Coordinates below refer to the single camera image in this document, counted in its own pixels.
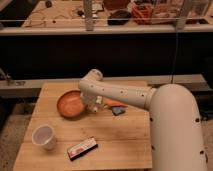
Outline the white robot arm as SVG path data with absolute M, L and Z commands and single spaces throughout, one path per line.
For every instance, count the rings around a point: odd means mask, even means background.
M 110 84 L 97 69 L 78 83 L 84 103 L 107 97 L 149 112 L 152 168 L 150 171 L 207 171 L 198 104 L 179 84 L 159 88 Z

